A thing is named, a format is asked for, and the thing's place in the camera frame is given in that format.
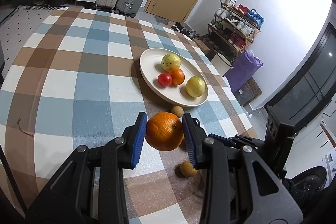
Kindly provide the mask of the large orange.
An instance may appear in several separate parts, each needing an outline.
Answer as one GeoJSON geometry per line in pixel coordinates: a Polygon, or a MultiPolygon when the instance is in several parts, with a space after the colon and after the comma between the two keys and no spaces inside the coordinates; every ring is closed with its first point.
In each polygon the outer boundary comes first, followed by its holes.
{"type": "Polygon", "coordinates": [[[182,142],[182,122],[172,113],[160,112],[147,122],[146,141],[159,151],[172,151],[182,142]]]}

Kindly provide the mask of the brown longan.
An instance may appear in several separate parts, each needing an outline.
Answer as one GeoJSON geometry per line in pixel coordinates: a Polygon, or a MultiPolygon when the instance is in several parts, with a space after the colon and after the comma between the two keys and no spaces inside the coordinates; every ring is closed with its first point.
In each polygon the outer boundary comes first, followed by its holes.
{"type": "Polygon", "coordinates": [[[171,109],[171,113],[173,113],[174,115],[176,115],[178,118],[181,118],[184,114],[184,110],[181,106],[174,106],[171,109]]]}
{"type": "Polygon", "coordinates": [[[194,177],[198,172],[189,161],[183,162],[179,169],[185,177],[194,177]]]}

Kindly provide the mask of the red tomato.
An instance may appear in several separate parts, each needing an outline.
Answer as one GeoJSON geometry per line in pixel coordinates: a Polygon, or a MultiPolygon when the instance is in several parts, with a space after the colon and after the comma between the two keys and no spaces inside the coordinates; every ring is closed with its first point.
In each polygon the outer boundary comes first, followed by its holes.
{"type": "Polygon", "coordinates": [[[168,87],[173,83],[173,78],[171,77],[170,73],[161,73],[157,80],[162,87],[168,87]]]}
{"type": "Polygon", "coordinates": [[[185,138],[182,139],[180,145],[179,145],[179,148],[182,149],[183,151],[186,151],[187,148],[186,148],[186,142],[185,142],[185,138]]]}

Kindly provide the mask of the dark plum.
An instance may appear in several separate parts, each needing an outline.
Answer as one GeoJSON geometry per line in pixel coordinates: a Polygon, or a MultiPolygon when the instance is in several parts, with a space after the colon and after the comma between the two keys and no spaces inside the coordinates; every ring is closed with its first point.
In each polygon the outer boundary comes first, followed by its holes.
{"type": "Polygon", "coordinates": [[[199,119],[197,119],[197,118],[193,118],[193,122],[194,122],[194,124],[195,124],[196,126],[198,126],[198,127],[201,126],[201,123],[200,123],[199,119]]]}

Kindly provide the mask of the red tomato on plate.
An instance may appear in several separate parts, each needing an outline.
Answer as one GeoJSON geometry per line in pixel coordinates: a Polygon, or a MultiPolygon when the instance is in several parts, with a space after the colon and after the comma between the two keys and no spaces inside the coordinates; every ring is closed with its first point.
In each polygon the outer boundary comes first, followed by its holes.
{"type": "Polygon", "coordinates": [[[162,87],[168,87],[173,83],[173,78],[171,77],[170,73],[161,73],[157,80],[162,87]]]}

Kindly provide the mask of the yellow guava near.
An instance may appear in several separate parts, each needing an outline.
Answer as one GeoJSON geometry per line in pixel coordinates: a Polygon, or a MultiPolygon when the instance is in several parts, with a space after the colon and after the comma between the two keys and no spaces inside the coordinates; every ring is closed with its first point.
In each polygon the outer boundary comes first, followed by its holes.
{"type": "Polygon", "coordinates": [[[205,90],[206,83],[201,77],[193,76],[187,81],[186,91],[193,98],[200,97],[205,90]]]}

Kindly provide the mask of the yellow guava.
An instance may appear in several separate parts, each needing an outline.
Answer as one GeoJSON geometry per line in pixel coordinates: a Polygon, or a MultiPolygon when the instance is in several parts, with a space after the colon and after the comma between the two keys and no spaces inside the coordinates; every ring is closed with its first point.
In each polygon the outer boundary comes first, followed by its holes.
{"type": "Polygon", "coordinates": [[[164,55],[161,60],[161,67],[166,72],[169,72],[172,68],[179,68],[180,66],[180,57],[175,53],[168,53],[164,55]]]}
{"type": "Polygon", "coordinates": [[[201,77],[193,76],[187,81],[186,91],[193,98],[200,97],[205,90],[206,83],[201,77]]]}

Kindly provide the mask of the cream round plate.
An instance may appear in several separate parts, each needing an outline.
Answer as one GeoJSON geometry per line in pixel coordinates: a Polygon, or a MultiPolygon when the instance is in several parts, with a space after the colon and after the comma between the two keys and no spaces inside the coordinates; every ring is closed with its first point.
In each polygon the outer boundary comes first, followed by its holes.
{"type": "Polygon", "coordinates": [[[139,67],[147,85],[165,101],[189,108],[206,102],[209,90],[205,77],[184,57],[151,48],[141,54],[139,67]]]}

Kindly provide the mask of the small orange on plate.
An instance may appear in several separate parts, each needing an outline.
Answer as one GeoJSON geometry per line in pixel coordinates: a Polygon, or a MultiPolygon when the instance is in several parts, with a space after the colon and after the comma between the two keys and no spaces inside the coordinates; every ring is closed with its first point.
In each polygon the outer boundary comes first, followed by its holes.
{"type": "Polygon", "coordinates": [[[177,67],[173,67],[169,71],[171,77],[173,78],[172,85],[178,86],[181,85],[185,80],[185,74],[183,71],[177,67]]]}

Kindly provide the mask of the yellow guava far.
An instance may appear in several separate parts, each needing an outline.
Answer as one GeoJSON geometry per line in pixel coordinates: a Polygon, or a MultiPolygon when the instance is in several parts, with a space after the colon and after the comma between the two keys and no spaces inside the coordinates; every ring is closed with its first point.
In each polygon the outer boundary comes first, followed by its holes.
{"type": "Polygon", "coordinates": [[[161,67],[166,72],[169,72],[172,68],[179,68],[180,66],[180,57],[175,53],[168,53],[164,55],[161,60],[161,67]]]}

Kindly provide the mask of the white trash bin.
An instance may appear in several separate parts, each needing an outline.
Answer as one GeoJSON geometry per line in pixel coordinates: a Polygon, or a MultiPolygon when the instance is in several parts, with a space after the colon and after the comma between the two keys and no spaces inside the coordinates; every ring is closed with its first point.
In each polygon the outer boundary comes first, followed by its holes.
{"type": "Polygon", "coordinates": [[[223,77],[230,69],[233,68],[233,65],[220,53],[215,53],[214,57],[211,60],[212,65],[216,68],[218,73],[223,77]]]}

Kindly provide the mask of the purple bag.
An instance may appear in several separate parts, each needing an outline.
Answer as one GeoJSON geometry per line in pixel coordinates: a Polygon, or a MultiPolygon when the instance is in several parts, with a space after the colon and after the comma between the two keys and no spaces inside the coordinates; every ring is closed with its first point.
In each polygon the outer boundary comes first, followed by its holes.
{"type": "Polygon", "coordinates": [[[233,68],[224,74],[231,91],[233,93],[238,91],[263,65],[264,63],[252,50],[240,53],[232,65],[233,68]]]}

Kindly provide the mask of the checkered tablecloth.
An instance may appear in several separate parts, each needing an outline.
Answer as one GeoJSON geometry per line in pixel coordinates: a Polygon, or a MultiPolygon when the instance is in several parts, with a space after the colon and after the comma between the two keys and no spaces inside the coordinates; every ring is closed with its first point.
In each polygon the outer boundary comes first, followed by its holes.
{"type": "Polygon", "coordinates": [[[139,57],[149,48],[180,54],[209,89],[191,109],[207,133],[256,133],[230,88],[191,39],[172,29],[108,12],[65,7],[30,35],[1,87],[1,147],[30,205],[79,145],[120,136],[138,113],[169,111],[144,81],[139,57]]]}

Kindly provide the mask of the wooden shoe rack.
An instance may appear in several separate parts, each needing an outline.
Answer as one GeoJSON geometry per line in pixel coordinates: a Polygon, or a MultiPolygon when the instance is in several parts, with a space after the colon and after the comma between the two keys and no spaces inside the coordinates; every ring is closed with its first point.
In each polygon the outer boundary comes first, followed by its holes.
{"type": "Polygon", "coordinates": [[[238,54],[253,44],[264,21],[255,9],[238,5],[237,0],[220,0],[214,19],[208,24],[208,32],[215,34],[238,54]]]}

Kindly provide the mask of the dotted floor mat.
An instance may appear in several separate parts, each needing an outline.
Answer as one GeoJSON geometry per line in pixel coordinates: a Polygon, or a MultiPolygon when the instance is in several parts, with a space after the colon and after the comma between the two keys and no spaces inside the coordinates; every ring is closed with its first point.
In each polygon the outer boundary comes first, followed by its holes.
{"type": "Polygon", "coordinates": [[[1,45],[6,74],[24,43],[38,26],[59,6],[18,5],[1,9],[1,45]]]}

